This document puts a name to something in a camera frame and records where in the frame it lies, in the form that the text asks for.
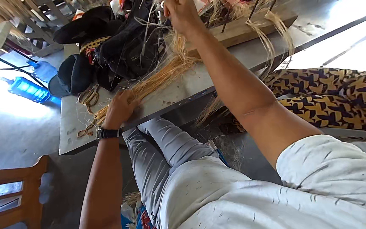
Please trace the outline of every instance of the white shirt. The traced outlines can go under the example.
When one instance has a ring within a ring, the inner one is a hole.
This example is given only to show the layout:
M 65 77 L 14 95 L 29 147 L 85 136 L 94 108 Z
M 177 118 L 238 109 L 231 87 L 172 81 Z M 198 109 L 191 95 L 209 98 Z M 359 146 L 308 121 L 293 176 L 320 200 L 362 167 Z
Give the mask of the white shirt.
M 160 229 L 366 228 L 366 153 L 328 135 L 288 146 L 283 186 L 206 156 L 179 166 L 162 191 Z

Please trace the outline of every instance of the metal rod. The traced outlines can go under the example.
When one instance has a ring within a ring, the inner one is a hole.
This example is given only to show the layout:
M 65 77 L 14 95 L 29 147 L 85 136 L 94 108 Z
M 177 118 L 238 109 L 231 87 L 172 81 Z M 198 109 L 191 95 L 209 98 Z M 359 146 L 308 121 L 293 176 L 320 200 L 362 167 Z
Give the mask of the metal rod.
M 270 6 L 270 8 L 269 8 L 269 11 L 272 11 L 273 6 L 275 5 L 275 3 L 276 3 L 276 0 L 273 0 L 272 5 L 271 5 L 271 6 Z
M 225 22 L 224 22 L 224 25 L 222 26 L 221 33 L 224 33 L 225 25 L 228 23 L 228 19 L 229 19 L 229 16 L 230 16 L 230 9 L 231 9 L 231 7 L 228 8 L 228 12 L 227 12 L 227 14 L 225 16 Z
M 18 70 L 18 71 L 20 71 L 20 72 L 23 72 L 23 73 L 27 74 L 27 75 L 28 75 L 28 76 L 30 76 L 33 80 L 35 80 L 38 84 L 40 84 L 40 86 L 44 87 L 45 89 L 48 89 L 46 86 L 44 86 L 44 85 L 42 84 L 42 82 L 41 82 L 41 81 L 39 81 L 39 80 L 38 80 L 38 78 L 34 77 L 34 76 L 33 76 L 32 74 L 30 74 L 29 72 L 27 72 L 27 71 L 23 70 L 22 68 L 18 68 L 17 66 L 15 66 L 15 65 L 13 65 L 13 64 L 9 63 L 8 61 L 3 60 L 3 59 L 1 59 L 1 58 L 0 58 L 0 61 L 1 61 L 1 62 L 3 62 L 4 64 L 7 64 L 7 65 L 9 65 L 9 66 L 13 67 L 14 69 L 17 69 L 17 70 Z
M 35 62 L 35 63 L 38 63 L 38 61 L 37 61 L 37 60 L 34 60 L 34 59 L 32 59 L 32 58 L 28 57 L 27 55 L 25 55 L 25 54 L 23 54 L 23 53 L 19 52 L 17 49 L 12 48 L 12 47 L 9 47 L 9 48 L 10 48 L 10 49 L 12 49 L 12 50 L 14 50 L 15 52 L 17 52 L 19 55 L 23 56 L 24 58 L 26 58 L 26 59 L 28 59 L 28 60 L 31 60 L 31 61 L 33 61 L 33 62 Z
M 206 28 L 208 28 L 208 26 L 210 25 L 210 18 L 211 18 L 211 16 L 209 16 L 209 17 L 207 18 Z
M 252 14 L 254 14 L 255 9 L 257 8 L 258 2 L 259 2 L 259 0 L 256 0 L 256 1 L 255 1 L 255 5 L 254 5 L 254 7 L 252 8 L 252 11 L 251 11 L 251 14 L 250 14 L 250 15 L 249 15 L 249 17 L 248 17 L 248 20 L 249 20 L 249 19 L 251 19 Z

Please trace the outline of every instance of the forearm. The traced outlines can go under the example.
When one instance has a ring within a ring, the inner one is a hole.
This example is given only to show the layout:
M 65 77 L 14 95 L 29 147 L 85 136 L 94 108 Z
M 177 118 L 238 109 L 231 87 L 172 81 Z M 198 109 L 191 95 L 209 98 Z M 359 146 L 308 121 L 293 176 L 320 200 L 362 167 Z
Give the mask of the forearm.
M 120 225 L 122 167 L 118 138 L 101 139 L 94 157 L 81 210 L 80 228 Z
M 237 118 L 276 101 L 273 93 L 205 28 L 187 37 L 206 65 L 218 96 Z
M 273 168 L 287 146 L 304 137 L 321 134 L 277 103 L 269 88 L 205 28 L 199 27 L 187 37 L 206 65 L 218 96 L 253 137 Z

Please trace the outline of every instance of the white sleeve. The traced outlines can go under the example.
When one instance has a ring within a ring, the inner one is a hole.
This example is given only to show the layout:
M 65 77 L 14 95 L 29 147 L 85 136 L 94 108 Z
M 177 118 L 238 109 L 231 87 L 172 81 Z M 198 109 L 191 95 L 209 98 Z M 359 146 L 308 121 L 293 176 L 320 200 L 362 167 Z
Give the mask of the white sleeve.
M 277 160 L 287 187 L 366 206 L 366 153 L 329 135 L 303 138 Z

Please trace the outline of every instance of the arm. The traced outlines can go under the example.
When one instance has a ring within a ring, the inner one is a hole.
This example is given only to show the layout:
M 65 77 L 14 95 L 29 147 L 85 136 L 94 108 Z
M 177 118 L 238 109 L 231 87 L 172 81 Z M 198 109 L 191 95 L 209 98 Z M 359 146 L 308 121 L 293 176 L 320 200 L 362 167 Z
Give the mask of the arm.
M 208 32 L 192 0 L 166 0 L 165 6 L 174 29 L 197 48 L 218 96 L 273 168 L 287 146 L 322 133 L 277 103 L 273 93 Z
M 117 92 L 112 99 L 103 128 L 119 129 L 137 103 L 128 104 L 130 91 Z M 88 179 L 80 228 L 121 228 L 122 167 L 118 138 L 100 140 Z

